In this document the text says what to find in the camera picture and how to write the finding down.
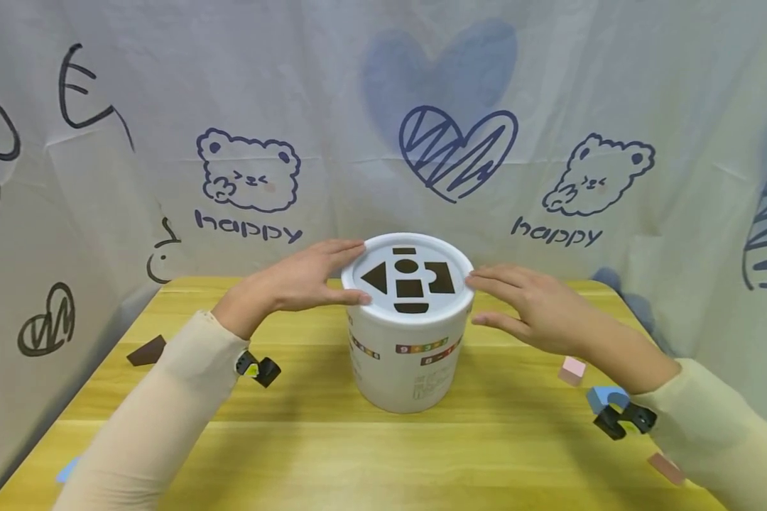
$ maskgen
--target left hand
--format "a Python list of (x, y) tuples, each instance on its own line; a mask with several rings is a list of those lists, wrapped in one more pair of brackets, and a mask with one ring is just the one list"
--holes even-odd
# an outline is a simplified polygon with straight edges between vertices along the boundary
[(321, 305), (359, 305), (371, 298), (360, 290), (333, 290), (326, 280), (358, 258), (363, 241), (329, 240), (294, 253), (254, 273), (227, 291), (212, 315), (223, 327), (248, 339), (275, 311), (303, 311)]

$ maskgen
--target cartoon bear drawing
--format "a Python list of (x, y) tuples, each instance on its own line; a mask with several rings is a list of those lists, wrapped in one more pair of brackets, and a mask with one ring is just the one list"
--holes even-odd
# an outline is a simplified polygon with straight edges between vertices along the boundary
[(557, 186), (542, 199), (549, 213), (591, 216), (622, 198), (634, 180), (653, 168), (656, 150), (640, 141), (625, 144), (588, 135), (571, 152)]
[(196, 149), (205, 162), (202, 193), (219, 204), (276, 213), (298, 199), (301, 160), (285, 141), (230, 136), (211, 128), (196, 139)]

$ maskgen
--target wooden table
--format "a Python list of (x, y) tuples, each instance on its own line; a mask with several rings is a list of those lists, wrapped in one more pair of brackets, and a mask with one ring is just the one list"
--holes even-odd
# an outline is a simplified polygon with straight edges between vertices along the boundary
[[(79, 456), (148, 371), (125, 359), (209, 309), (237, 279), (164, 286), (62, 411), (5, 488), (0, 511), (49, 510), (55, 476)], [(638, 323), (619, 297), (572, 283), (598, 307)], [(477, 295), (474, 311), (509, 308)], [(455, 381), (437, 407), (396, 415), (352, 380), (342, 307), (277, 313), (252, 353), (283, 369), (264, 389), (242, 378), (165, 495), (164, 510), (722, 511), (707, 491), (676, 488), (646, 459), (656, 446), (614, 442), (592, 424), (584, 394), (611, 384), (588, 367), (581, 388), (557, 379), (562, 356), (469, 325)]]

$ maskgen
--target blue wooden block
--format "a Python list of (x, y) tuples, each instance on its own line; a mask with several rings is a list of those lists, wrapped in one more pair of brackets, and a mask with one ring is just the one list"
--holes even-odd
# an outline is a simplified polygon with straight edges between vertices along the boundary
[(608, 405), (616, 405), (624, 410), (631, 402), (622, 387), (591, 387), (586, 397), (594, 415), (599, 414)]
[(66, 480), (68, 479), (68, 476), (71, 475), (71, 471), (75, 469), (75, 467), (77, 466), (78, 461), (79, 461), (79, 456), (72, 459), (71, 462), (65, 465), (65, 468), (63, 468), (61, 472), (57, 474), (57, 483), (65, 484)]

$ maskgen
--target white fabric backdrop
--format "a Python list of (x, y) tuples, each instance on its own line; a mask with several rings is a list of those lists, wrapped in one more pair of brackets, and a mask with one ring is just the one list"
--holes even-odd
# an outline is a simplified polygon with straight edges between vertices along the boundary
[(387, 231), (767, 418), (767, 0), (0, 0), (0, 480), (159, 284)]

